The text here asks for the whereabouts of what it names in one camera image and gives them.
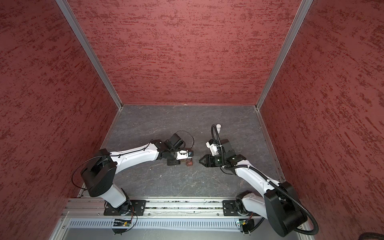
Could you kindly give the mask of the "white pill bottle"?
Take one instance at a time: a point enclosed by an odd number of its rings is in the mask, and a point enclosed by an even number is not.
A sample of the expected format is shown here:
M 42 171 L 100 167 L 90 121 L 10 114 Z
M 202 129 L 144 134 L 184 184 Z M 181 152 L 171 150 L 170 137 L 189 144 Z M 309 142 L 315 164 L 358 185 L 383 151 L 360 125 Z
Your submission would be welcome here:
M 221 131 L 221 127 L 222 127 L 222 126 L 221 126 L 220 124 L 217 124 L 217 125 L 216 125 L 216 129 L 217 129 L 218 133 L 220 133 L 220 131 Z

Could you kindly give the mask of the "brown pill organizer strip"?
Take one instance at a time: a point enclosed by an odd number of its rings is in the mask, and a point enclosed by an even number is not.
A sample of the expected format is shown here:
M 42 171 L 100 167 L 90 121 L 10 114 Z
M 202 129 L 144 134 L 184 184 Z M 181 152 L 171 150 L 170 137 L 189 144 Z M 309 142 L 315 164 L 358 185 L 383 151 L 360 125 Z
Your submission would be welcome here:
M 191 167 L 194 164 L 192 158 L 181 160 L 181 163 L 185 164 L 187 167 Z

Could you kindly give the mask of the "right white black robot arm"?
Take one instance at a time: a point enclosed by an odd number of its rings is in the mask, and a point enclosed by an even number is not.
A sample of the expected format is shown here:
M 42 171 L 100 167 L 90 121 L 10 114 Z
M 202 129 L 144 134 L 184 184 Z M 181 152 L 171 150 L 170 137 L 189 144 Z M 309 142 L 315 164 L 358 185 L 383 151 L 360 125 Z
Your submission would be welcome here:
M 308 214 L 297 199 L 296 191 L 287 182 L 280 183 L 255 168 L 246 157 L 236 154 L 228 140 L 206 143 L 210 154 L 199 162 L 206 168 L 220 168 L 245 180 L 256 192 L 245 191 L 236 196 L 232 211 L 240 216 L 256 214 L 269 221 L 281 237 L 298 232 L 308 220 Z

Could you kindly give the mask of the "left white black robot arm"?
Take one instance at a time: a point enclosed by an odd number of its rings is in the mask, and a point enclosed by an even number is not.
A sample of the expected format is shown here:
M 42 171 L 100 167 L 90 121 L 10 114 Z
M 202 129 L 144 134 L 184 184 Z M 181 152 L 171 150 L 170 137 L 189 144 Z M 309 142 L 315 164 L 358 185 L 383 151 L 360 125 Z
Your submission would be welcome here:
M 181 160 L 192 158 L 191 148 L 178 134 L 168 140 L 151 140 L 142 147 L 109 152 L 101 149 L 94 157 L 84 162 L 80 175 L 84 181 L 83 190 L 92 198 L 105 201 L 105 216 L 134 216 L 135 205 L 128 194 L 114 184 L 115 175 L 130 167 L 157 160 L 166 160 L 168 166 L 179 165 Z

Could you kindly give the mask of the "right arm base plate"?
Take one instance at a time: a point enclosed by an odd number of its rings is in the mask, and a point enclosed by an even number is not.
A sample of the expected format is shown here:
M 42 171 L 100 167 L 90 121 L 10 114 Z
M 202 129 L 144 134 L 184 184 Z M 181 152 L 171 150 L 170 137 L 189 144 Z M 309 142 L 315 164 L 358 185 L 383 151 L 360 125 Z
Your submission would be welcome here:
M 226 217 L 250 217 L 251 215 L 261 217 L 263 215 L 260 204 L 242 200 L 224 200 L 222 204 Z

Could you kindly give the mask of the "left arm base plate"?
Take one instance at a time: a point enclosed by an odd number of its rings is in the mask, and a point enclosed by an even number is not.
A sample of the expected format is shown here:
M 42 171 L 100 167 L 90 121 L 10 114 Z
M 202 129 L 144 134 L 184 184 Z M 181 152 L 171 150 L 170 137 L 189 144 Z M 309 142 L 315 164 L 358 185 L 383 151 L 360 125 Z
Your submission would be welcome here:
M 146 203 L 145 200 L 127 200 L 121 206 L 114 208 L 109 202 L 105 201 L 104 216 L 142 216 Z

